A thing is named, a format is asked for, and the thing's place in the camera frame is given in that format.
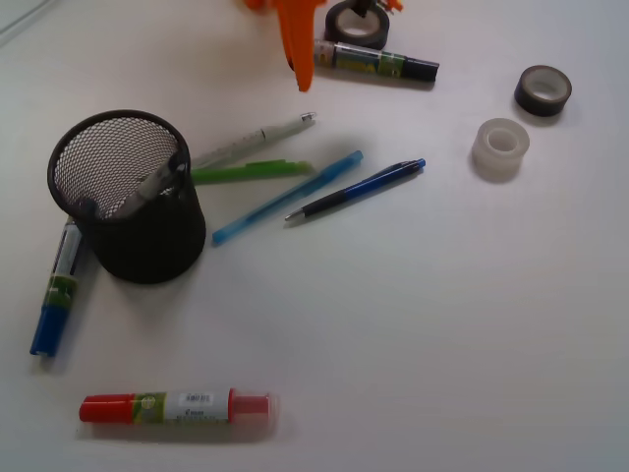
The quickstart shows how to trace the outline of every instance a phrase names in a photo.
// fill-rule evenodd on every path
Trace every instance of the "light blue pen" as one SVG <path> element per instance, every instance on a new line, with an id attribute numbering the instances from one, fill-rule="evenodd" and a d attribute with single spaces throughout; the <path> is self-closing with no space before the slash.
<path id="1" fill-rule="evenodd" d="M 325 167 L 312 179 L 292 188 L 288 192 L 271 200 L 260 208 L 255 209 L 251 213 L 216 231 L 212 234 L 214 244 L 223 244 L 225 241 L 235 236 L 237 233 L 240 233 L 243 229 L 254 224 L 258 220 L 264 218 L 268 214 L 273 213 L 277 209 L 285 207 L 298 199 L 307 197 L 320 188 L 325 187 L 339 175 L 359 164 L 361 160 L 363 160 L 363 153 L 357 150 L 347 157 L 334 162 L 332 165 Z"/>

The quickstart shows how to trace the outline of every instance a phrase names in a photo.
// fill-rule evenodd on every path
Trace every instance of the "barcode label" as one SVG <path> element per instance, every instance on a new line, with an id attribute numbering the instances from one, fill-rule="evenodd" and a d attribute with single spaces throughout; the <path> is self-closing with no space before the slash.
<path id="1" fill-rule="evenodd" d="M 180 393 L 179 405 L 187 407 L 211 406 L 214 401 L 214 394 L 211 391 L 200 391 L 193 393 Z"/>
<path id="2" fill-rule="evenodd" d="M 230 389 L 169 392 L 164 421 L 175 423 L 227 423 Z"/>
<path id="3" fill-rule="evenodd" d="M 212 401 L 212 395 L 207 393 L 188 393 L 186 395 L 186 401 L 206 403 L 207 401 Z"/>

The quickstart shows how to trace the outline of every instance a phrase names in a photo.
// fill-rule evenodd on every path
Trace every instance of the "white pen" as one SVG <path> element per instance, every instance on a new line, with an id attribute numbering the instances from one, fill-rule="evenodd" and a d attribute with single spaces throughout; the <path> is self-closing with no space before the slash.
<path id="1" fill-rule="evenodd" d="M 284 125 L 260 128 L 256 132 L 246 135 L 237 142 L 225 147 L 220 147 L 210 154 L 197 157 L 193 160 L 193 168 L 201 169 L 223 160 L 229 160 L 236 153 L 249 148 L 254 148 L 263 143 L 281 140 L 292 133 L 305 130 L 315 122 L 315 117 L 316 113 L 304 113 L 299 118 L 296 118 Z"/>

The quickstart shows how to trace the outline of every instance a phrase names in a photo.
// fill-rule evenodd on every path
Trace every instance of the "marker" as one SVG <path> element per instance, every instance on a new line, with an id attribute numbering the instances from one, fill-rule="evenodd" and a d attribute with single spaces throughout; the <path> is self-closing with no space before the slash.
<path id="1" fill-rule="evenodd" d="M 234 154 L 255 148 L 266 142 L 281 140 L 292 133 L 301 132 L 312 125 L 315 122 L 315 118 L 316 113 L 304 113 L 283 125 L 260 128 L 231 145 L 220 147 L 210 154 L 197 157 L 193 160 L 193 168 L 201 169 L 209 165 L 214 165 L 218 162 L 229 160 Z"/>
<path id="2" fill-rule="evenodd" d="M 83 236 L 77 224 L 72 218 L 68 218 L 30 347 L 30 354 L 33 356 L 54 357 L 57 354 L 59 341 L 79 286 L 75 271 L 82 242 Z"/>
<path id="3" fill-rule="evenodd" d="M 270 393 L 199 389 L 88 396 L 79 418 L 84 423 L 124 425 L 270 423 L 276 410 Z"/>
<path id="4" fill-rule="evenodd" d="M 359 150 L 351 153 L 341 160 L 337 160 L 332 165 L 329 165 L 321 170 L 321 172 L 312 179 L 307 180 L 297 187 L 293 187 L 288 192 L 283 193 L 279 197 L 276 197 L 270 202 L 262 205 L 260 208 L 255 209 L 251 213 L 246 214 L 242 218 L 239 218 L 224 228 L 216 231 L 212 234 L 214 244 L 223 244 L 228 239 L 232 238 L 275 210 L 285 207 L 295 200 L 302 199 L 303 197 L 307 197 L 313 192 L 316 192 L 336 179 L 339 175 L 354 168 L 361 162 L 361 160 L 363 160 L 363 153 Z"/>
<path id="5" fill-rule="evenodd" d="M 114 213 L 116 218 L 125 218 L 132 215 L 151 200 L 157 198 L 164 190 L 175 182 L 177 173 L 186 168 L 186 162 L 182 154 L 175 152 L 157 170 L 149 174 L 129 195 Z"/>
<path id="6" fill-rule="evenodd" d="M 313 172 L 313 167 L 309 162 L 268 160 L 264 162 L 252 162 L 244 167 L 228 167 L 226 169 L 195 169 L 192 171 L 192 177 L 195 185 L 198 185 L 230 182 L 233 180 L 259 179 L 263 177 L 309 174 L 311 172 Z"/>
<path id="7" fill-rule="evenodd" d="M 314 63 L 330 69 L 434 82 L 439 64 L 343 42 L 314 40 Z"/>

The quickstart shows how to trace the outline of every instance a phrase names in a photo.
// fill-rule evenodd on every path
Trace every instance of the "pen holder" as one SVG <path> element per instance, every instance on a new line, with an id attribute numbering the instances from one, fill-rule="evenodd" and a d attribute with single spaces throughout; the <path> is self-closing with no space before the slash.
<path id="1" fill-rule="evenodd" d="M 185 168 L 170 187 L 117 217 L 142 180 L 176 152 Z M 141 111 L 108 111 L 62 138 L 48 164 L 48 188 L 111 274 L 159 283 L 186 271 L 203 249 L 205 220 L 190 168 L 186 141 L 169 123 Z"/>

